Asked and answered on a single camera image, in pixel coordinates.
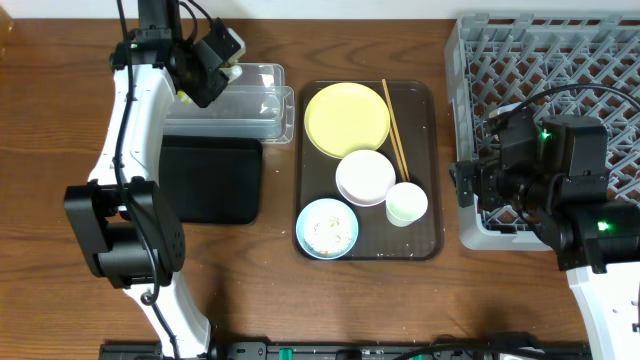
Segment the white cup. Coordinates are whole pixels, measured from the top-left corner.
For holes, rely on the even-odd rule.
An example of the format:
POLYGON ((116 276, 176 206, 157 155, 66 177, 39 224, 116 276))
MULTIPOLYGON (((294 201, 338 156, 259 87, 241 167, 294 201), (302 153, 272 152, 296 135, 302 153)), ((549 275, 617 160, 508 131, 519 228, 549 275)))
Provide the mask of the white cup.
POLYGON ((392 225, 406 227, 424 216, 428 205, 428 197, 421 187, 410 182, 401 182, 387 193, 386 216, 392 225))

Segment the pink bowl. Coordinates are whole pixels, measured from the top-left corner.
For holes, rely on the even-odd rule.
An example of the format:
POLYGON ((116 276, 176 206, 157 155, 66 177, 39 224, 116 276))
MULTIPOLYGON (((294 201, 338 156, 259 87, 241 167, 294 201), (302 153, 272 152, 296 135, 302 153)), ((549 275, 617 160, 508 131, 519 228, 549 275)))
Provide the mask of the pink bowl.
POLYGON ((335 182, 348 202, 372 207, 385 201, 388 191, 396 184, 396 173, 385 155, 373 150, 358 150, 339 162, 335 182))

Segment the yellow plate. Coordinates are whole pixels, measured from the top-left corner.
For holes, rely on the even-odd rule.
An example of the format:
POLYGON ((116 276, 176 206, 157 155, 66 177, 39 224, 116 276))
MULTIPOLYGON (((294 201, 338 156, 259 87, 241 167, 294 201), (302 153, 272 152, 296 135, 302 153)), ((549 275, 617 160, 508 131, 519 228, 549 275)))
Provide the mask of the yellow plate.
POLYGON ((377 150, 389 135, 390 113, 373 89, 340 82, 311 98, 304 113, 304 129, 320 152, 342 159, 357 150, 377 150))

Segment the light blue bowl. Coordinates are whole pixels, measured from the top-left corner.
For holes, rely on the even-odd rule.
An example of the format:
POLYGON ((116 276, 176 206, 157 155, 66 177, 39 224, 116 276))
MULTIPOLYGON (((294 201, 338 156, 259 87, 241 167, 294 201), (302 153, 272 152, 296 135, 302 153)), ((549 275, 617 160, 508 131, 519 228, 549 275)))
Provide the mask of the light blue bowl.
POLYGON ((356 244, 359 223, 345 203, 331 198, 314 200, 299 213, 295 224, 298 245, 316 260, 345 256, 356 244))

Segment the rice and shell waste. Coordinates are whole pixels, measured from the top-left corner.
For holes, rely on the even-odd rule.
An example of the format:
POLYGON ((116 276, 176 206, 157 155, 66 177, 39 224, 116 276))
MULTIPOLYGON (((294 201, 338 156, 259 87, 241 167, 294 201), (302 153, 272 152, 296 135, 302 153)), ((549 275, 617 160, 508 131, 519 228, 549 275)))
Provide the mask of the rice and shell waste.
POLYGON ((316 217, 305 227, 304 240, 317 254, 336 256, 345 251, 352 241, 351 222, 333 215, 316 217))

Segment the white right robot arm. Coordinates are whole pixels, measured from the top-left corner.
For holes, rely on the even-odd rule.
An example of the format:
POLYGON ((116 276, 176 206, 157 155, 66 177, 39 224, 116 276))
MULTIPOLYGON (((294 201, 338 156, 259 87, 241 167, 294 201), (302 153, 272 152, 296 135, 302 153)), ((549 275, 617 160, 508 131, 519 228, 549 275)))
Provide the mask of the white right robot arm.
POLYGON ((562 85, 490 117, 491 157, 453 163, 457 203, 489 211, 512 206, 557 256, 596 359, 639 356, 639 208, 608 197, 608 134, 586 115, 535 121, 529 105, 579 91, 562 85))

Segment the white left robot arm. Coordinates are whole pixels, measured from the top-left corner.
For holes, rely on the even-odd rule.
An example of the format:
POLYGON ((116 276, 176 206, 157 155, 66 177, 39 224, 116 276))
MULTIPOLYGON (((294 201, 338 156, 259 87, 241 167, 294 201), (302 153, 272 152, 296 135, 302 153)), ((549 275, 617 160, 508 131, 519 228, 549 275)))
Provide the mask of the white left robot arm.
POLYGON ((110 55, 115 97, 107 135, 88 180, 69 186, 64 209, 90 272, 133 299, 160 338, 153 349, 106 349, 135 359, 213 359, 211 324, 182 274, 182 223, 160 191, 164 125, 180 95, 205 108, 241 73, 244 41, 219 18, 209 31, 182 32, 194 0, 141 1, 139 25, 119 20, 110 55))

